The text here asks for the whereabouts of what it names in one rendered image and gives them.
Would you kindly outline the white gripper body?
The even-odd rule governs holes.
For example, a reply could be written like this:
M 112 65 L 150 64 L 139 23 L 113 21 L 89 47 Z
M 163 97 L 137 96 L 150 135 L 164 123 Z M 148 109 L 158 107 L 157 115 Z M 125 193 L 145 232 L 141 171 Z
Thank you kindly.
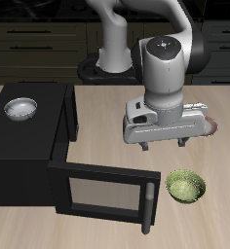
M 185 104 L 181 119 L 175 124 L 130 124 L 123 120 L 124 141 L 128 144 L 196 137 L 206 134 L 205 116 L 208 107 L 203 103 Z

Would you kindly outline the brown plate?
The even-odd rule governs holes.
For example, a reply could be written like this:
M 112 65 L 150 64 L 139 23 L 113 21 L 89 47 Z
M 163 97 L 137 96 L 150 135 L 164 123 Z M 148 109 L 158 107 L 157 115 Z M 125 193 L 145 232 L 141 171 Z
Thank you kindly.
M 214 135 L 217 131 L 217 123 L 211 117 L 205 116 L 205 125 L 206 125 L 206 132 L 204 136 L 211 136 Z

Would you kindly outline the green bowl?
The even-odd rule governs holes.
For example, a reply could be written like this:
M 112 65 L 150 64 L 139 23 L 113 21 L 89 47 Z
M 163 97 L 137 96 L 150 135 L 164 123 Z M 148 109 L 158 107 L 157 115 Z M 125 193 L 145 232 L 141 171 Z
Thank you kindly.
M 179 169 L 167 176 L 166 188 L 176 201 L 189 204 L 196 202 L 205 194 L 207 185 L 194 171 Z

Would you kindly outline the grey bowl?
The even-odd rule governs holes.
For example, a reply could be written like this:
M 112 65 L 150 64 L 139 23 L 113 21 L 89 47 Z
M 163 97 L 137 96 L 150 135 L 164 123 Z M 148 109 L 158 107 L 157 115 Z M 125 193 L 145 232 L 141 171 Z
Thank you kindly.
M 15 122 L 31 119 L 37 111 L 37 102 L 28 97 L 20 97 L 9 101 L 4 106 L 6 116 Z

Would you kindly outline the black microwave oven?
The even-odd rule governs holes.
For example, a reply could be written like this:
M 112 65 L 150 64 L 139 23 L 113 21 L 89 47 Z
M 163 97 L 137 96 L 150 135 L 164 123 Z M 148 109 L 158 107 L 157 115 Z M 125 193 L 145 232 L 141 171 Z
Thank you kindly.
M 35 100 L 37 111 L 15 122 L 4 106 L 20 97 Z M 5 84 L 0 92 L 0 206 L 53 206 L 59 214 L 140 224 L 149 233 L 161 174 L 68 162 L 68 145 L 77 133 L 72 84 Z

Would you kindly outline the dark kitchen cupboards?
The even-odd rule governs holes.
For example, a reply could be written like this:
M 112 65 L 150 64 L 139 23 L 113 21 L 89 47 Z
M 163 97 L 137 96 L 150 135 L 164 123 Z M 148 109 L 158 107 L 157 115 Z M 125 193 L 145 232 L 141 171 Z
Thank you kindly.
M 182 0 L 211 45 L 211 61 L 187 85 L 230 85 L 230 0 Z M 101 20 L 86 0 L 0 0 L 0 85 L 73 82 L 102 47 Z

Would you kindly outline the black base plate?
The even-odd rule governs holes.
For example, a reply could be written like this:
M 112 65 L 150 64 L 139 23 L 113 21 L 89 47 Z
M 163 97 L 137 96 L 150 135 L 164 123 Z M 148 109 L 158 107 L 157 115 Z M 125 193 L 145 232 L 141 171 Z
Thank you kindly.
M 78 65 L 77 74 L 86 86 L 141 86 L 134 76 L 134 70 L 122 73 L 105 72 L 96 66 L 98 53 L 89 53 L 88 57 Z

